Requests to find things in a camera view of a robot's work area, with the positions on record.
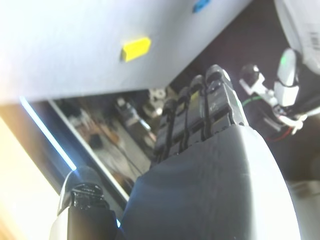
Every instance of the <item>robotic hand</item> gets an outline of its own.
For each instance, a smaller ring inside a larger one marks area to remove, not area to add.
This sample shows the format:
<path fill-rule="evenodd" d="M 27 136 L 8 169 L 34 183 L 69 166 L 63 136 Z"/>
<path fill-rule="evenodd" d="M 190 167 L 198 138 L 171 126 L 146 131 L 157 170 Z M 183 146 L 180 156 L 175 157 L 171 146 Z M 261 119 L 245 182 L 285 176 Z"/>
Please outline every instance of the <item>robotic hand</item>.
<path fill-rule="evenodd" d="M 120 228 L 97 180 L 92 184 L 85 174 L 68 184 L 67 178 L 58 219 L 68 209 L 69 218 L 53 225 L 50 239 L 300 239 L 276 161 L 248 126 L 230 79 L 219 66 L 196 76 L 177 101 L 167 101 L 154 153 L 150 170 L 134 185 Z M 91 187 L 85 187 L 80 198 L 84 204 L 76 204 L 75 193 L 88 183 Z M 97 208 L 100 211 L 90 214 Z M 91 224 L 79 223 L 72 209 Z M 75 235 L 77 231 L 89 235 Z"/>

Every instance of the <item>red wire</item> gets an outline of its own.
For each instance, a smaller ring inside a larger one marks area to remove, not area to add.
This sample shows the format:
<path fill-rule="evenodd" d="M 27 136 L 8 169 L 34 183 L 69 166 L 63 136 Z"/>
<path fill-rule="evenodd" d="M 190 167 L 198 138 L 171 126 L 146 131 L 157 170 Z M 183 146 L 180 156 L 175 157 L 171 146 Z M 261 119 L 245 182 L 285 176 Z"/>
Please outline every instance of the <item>red wire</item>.
<path fill-rule="evenodd" d="M 276 138 L 276 139 L 270 139 L 269 137 L 267 137 L 266 140 L 267 140 L 267 141 L 270 141 L 270 142 L 280 141 L 280 140 L 284 139 L 286 136 L 288 136 L 288 135 L 291 133 L 291 131 L 292 131 L 292 127 L 289 127 L 289 128 L 287 129 L 287 131 L 285 131 L 285 133 L 284 133 L 282 136 L 280 136 L 280 137 L 278 137 L 278 138 Z"/>

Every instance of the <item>green wire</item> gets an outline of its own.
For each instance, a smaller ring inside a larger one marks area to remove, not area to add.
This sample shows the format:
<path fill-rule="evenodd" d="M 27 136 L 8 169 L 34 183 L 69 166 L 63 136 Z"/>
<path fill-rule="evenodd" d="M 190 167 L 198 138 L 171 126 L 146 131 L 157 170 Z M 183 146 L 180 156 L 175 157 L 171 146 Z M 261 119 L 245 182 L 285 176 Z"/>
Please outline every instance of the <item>green wire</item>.
<path fill-rule="evenodd" d="M 244 100 L 242 102 L 242 107 L 244 108 L 245 105 L 247 105 L 248 103 L 250 103 L 252 101 L 260 100 L 260 99 L 262 99 L 262 97 L 260 97 L 260 96 L 254 96 L 254 97 L 248 98 L 247 100 Z"/>

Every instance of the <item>blue object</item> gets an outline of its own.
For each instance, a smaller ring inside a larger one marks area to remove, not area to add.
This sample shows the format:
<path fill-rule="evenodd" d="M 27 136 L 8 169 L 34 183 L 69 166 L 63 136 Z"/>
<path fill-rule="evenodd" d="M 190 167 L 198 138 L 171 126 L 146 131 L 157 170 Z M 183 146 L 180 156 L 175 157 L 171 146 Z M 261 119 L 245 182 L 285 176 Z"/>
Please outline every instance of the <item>blue object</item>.
<path fill-rule="evenodd" d="M 198 0 L 193 6 L 193 12 L 200 12 L 205 6 L 208 5 L 208 3 L 210 3 L 210 0 Z"/>

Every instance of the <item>green light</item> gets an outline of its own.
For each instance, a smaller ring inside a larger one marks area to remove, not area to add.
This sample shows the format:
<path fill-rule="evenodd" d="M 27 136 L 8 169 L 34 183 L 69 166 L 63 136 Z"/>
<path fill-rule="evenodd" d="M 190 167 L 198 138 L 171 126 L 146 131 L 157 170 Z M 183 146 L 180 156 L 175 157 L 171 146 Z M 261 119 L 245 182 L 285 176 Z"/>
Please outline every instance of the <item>green light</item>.
<path fill-rule="evenodd" d="M 287 58 L 286 58 L 285 56 L 283 56 L 283 57 L 281 58 L 281 60 L 280 60 L 280 64 L 281 64 L 281 65 L 284 65 L 284 64 L 286 64 L 286 62 L 287 62 Z"/>

